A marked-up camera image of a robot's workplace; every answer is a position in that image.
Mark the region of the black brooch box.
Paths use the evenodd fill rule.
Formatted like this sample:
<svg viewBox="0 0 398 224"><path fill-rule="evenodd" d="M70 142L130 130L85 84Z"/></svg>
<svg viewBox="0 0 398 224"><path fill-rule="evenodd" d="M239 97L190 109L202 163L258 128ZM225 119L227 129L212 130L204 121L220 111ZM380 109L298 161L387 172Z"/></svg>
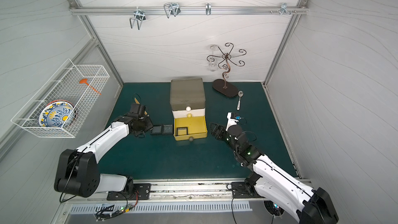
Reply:
<svg viewBox="0 0 398 224"><path fill-rule="evenodd" d="M163 125L154 125L151 130L151 135L162 135L163 134Z"/></svg>
<svg viewBox="0 0 398 224"><path fill-rule="evenodd" d="M188 127L178 127L176 129L176 136L188 135Z"/></svg>
<svg viewBox="0 0 398 224"><path fill-rule="evenodd" d="M174 134L173 125L172 124L163 125L162 134L163 135L173 135Z"/></svg>

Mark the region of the three-tier drawer cabinet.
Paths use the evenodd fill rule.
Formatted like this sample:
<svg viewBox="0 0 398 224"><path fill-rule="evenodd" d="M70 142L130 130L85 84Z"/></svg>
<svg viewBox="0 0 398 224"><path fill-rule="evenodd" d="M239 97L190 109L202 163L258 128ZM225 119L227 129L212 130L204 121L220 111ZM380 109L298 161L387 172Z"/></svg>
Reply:
<svg viewBox="0 0 398 224"><path fill-rule="evenodd" d="M194 141L207 137L206 98L201 78L172 80L170 105L176 141ZM176 136L178 127L188 127L188 135Z"/></svg>

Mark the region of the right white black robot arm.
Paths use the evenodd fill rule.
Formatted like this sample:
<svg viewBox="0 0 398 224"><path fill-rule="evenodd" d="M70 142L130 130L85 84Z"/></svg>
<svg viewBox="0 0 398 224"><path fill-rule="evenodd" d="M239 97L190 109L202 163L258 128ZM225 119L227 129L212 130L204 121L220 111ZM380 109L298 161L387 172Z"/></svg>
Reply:
<svg viewBox="0 0 398 224"><path fill-rule="evenodd" d="M229 127L211 123L211 135L225 142L241 166L251 170L245 179L250 196L261 196L282 208L299 224L336 224L339 216L330 195L314 189L277 166L266 154L249 143L245 132L235 124Z"/></svg>

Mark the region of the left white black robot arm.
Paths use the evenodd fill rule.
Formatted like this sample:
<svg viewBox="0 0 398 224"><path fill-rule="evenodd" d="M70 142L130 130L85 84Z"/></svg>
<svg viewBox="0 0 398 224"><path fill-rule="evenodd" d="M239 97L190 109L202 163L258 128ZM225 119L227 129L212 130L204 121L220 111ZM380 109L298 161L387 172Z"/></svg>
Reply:
<svg viewBox="0 0 398 224"><path fill-rule="evenodd" d="M144 135L153 128L146 107L133 103L130 111L116 118L93 140L76 149L66 149L59 157L54 189L66 195L88 198L103 192L119 192L126 197L135 194L133 177L102 174L98 163L119 141L129 134Z"/></svg>

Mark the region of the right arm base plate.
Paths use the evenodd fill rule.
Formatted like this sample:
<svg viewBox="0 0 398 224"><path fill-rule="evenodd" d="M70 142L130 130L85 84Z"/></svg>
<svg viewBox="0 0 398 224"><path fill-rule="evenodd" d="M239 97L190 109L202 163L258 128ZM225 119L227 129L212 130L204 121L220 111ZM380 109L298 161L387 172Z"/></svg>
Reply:
<svg viewBox="0 0 398 224"><path fill-rule="evenodd" d="M263 199L262 196L255 192L253 187L243 181L227 184L227 190L232 193L234 199Z"/></svg>

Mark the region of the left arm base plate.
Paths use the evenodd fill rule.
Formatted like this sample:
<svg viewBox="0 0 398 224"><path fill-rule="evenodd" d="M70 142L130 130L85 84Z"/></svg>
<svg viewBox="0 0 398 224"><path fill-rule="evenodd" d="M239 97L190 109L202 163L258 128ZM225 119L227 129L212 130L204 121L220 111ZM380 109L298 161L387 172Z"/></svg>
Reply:
<svg viewBox="0 0 398 224"><path fill-rule="evenodd" d="M150 183L134 184L133 186L126 186L121 192L108 192L106 200L108 201L125 201L125 200L149 200L151 191Z"/></svg>

